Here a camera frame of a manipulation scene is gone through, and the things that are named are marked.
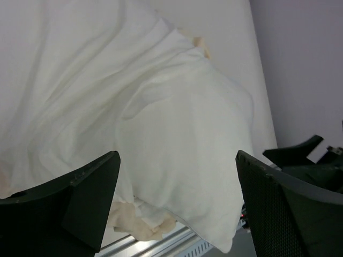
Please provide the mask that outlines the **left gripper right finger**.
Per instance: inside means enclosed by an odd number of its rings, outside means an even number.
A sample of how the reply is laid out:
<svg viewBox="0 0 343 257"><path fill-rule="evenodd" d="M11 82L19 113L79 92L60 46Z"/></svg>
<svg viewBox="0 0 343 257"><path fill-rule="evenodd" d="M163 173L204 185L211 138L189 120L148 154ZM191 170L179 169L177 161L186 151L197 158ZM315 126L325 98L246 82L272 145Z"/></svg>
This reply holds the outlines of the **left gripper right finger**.
<svg viewBox="0 0 343 257"><path fill-rule="evenodd" d="M342 194L242 150L236 166L257 256L342 256Z"/></svg>

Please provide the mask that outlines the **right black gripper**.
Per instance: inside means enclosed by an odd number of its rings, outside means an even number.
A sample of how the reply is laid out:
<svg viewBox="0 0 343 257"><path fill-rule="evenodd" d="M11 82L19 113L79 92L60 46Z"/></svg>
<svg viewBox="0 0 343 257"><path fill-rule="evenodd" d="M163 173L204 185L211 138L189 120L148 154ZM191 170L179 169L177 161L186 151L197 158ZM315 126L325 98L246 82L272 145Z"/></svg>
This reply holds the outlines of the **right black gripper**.
<svg viewBox="0 0 343 257"><path fill-rule="evenodd" d="M314 163L308 155L324 140L314 135L307 141L285 148L268 149L263 155L281 170L309 184L342 193L342 148L328 147Z"/></svg>

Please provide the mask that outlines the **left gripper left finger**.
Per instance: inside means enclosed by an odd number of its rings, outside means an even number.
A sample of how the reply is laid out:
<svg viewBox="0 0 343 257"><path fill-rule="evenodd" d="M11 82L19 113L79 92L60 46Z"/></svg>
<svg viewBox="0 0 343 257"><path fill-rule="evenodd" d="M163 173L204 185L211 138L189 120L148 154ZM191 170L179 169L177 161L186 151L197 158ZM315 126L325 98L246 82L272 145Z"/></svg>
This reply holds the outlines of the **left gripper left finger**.
<svg viewBox="0 0 343 257"><path fill-rule="evenodd" d="M120 169L116 151L1 200L1 256L95 256Z"/></svg>

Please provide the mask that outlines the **white pillow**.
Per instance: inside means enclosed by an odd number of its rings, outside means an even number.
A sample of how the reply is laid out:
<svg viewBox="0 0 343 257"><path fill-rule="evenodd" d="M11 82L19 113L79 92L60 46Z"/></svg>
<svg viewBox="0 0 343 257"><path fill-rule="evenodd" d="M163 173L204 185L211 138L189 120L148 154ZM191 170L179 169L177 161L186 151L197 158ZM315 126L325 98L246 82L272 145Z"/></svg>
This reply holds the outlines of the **white pillow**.
<svg viewBox="0 0 343 257"><path fill-rule="evenodd" d="M144 83L116 126L116 199L167 211L229 252L243 205L235 157L252 152L251 106L209 62Z"/></svg>

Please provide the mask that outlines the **white pillowcase with cream ruffle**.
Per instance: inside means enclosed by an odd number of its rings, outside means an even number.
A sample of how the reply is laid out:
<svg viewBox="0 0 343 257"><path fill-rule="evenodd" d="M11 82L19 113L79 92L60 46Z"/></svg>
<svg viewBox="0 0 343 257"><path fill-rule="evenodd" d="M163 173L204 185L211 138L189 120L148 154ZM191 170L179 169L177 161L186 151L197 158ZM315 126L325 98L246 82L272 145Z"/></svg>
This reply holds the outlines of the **white pillowcase with cream ruffle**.
<svg viewBox="0 0 343 257"><path fill-rule="evenodd" d="M202 62L139 1L1 1L1 197L117 151L139 87Z"/></svg>

